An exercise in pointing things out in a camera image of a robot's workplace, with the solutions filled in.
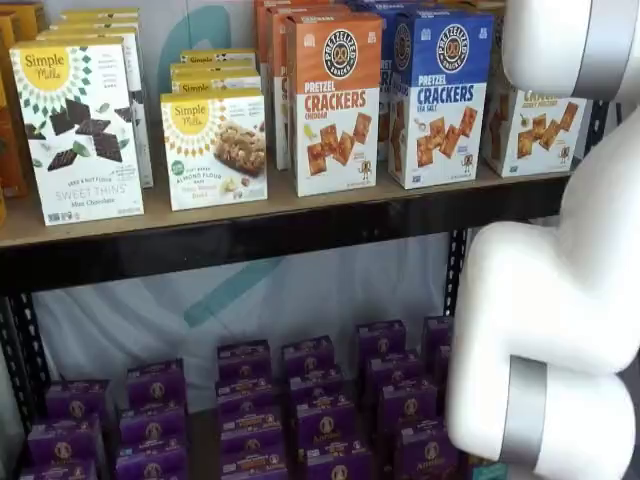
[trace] product box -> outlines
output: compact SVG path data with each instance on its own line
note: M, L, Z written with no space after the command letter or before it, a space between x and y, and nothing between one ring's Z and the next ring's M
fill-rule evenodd
M271 349L266 340L218 347L220 380L271 377Z
M335 365L331 337L324 335L285 345L282 360L288 378L330 368Z
M154 363L127 371L127 393L130 408L150 403L187 401L182 359Z
M269 377L219 381L216 393L220 414L249 413L277 403L277 389Z
M19 480L98 480L98 477L95 464L88 461L25 468Z
M120 417L120 441L138 444L167 437L186 437L184 405L174 402L149 404L125 410Z
M492 25L463 10L398 15L389 172L403 187L475 178Z
M262 480L287 480L287 460L281 443L261 448L255 452L222 455L221 480L260 478Z
M382 19L287 21L289 151L298 196L376 184Z
M396 479L453 478L459 452L441 420L426 420L402 429L395 456Z
M242 69L203 72L198 75L191 72L176 73L171 79L173 93L202 93L236 88L260 90L260 75L255 70Z
M282 441L278 407L220 416L220 452L223 454L253 452Z
M182 474L187 468L187 449L180 437L123 447L116 461L118 480L173 478L174 473Z
M327 370L316 370L289 379L289 394L293 405L302 403L309 398L341 393L343 388L344 376L338 365Z
M307 480L374 478L371 451L360 439L311 448L303 458Z
M19 43L11 60L45 224L144 213L122 39Z

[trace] orange cracker box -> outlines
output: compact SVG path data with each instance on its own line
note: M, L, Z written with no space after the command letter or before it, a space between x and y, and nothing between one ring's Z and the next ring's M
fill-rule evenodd
M346 5L307 5L267 10L268 68L265 107L268 112L267 133L271 145L275 147L278 170L286 170L290 165L288 148L287 95L287 42L286 20L290 15L310 13L314 15L330 13L350 13Z
M376 184L382 19L287 21L289 149L298 196Z

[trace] teal graphic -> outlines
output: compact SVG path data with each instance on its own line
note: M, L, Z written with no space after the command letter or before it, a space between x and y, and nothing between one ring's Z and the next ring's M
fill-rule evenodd
M169 32L158 63L158 91L170 92L169 64L180 61L180 52L200 42L211 48L230 48L229 13L221 5L206 5L189 12Z

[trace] pretzel crackers box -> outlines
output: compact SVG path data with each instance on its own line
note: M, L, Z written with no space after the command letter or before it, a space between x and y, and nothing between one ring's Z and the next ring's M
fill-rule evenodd
M294 15L287 30L298 196L374 186L382 19Z
M398 15L389 172L405 188L475 178L493 16Z

